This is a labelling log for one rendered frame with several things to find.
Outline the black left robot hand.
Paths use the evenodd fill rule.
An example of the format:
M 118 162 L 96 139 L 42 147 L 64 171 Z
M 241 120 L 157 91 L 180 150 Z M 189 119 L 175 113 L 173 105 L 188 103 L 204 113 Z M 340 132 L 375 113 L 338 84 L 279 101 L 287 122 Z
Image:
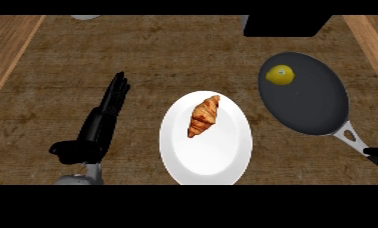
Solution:
M 118 72 L 110 83 L 101 105 L 86 118 L 76 140 L 56 142 L 49 152 L 62 164 L 96 164 L 102 161 L 113 141 L 118 114 L 123 109 L 130 84 L 124 72 Z

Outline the white oval plate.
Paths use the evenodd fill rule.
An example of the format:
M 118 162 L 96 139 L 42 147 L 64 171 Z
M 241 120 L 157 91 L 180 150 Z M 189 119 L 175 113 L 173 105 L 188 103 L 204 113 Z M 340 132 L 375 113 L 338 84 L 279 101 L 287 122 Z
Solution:
M 220 96 L 216 124 L 188 137 L 195 106 Z M 237 103 L 220 93 L 195 91 L 173 103 L 160 128 L 160 154 L 166 169 L 182 185 L 232 185 L 251 159 L 253 133 Z

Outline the yellow lemon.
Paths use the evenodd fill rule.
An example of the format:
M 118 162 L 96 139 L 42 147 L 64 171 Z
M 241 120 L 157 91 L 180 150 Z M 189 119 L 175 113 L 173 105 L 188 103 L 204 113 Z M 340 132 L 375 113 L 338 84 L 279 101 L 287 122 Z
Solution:
M 266 80 L 279 86 L 288 85 L 294 81 L 296 73 L 288 65 L 276 65 L 266 73 Z

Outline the dark grey frying pan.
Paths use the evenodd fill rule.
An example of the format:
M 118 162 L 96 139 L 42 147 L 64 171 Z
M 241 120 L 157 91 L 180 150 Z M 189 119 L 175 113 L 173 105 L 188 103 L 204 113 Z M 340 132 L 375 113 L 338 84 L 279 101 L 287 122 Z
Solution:
M 266 79 L 276 65 L 294 71 L 288 85 Z M 307 135 L 336 136 L 378 166 L 378 147 L 364 143 L 350 123 L 344 84 L 316 58 L 297 52 L 274 55 L 260 68 L 259 92 L 269 112 L 288 128 Z

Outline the brown croissant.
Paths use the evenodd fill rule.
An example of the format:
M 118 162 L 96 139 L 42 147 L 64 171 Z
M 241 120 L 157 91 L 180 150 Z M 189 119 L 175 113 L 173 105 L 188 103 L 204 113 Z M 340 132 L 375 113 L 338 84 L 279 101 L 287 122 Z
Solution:
M 188 128 L 189 138 L 200 135 L 216 124 L 219 102 L 220 96 L 214 95 L 195 107 Z

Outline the pale grey round object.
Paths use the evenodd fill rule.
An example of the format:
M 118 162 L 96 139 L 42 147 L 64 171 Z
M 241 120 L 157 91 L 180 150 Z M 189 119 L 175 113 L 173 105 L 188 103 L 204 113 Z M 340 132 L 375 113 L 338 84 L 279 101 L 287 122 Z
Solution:
M 71 15 L 71 17 L 77 20 L 92 20 L 98 17 L 101 17 L 101 15 Z

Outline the black appliance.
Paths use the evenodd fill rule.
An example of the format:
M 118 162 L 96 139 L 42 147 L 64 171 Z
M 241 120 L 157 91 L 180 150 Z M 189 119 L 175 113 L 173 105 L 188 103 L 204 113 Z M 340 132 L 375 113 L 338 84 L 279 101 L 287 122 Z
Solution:
M 330 15 L 243 15 L 245 37 L 313 37 Z

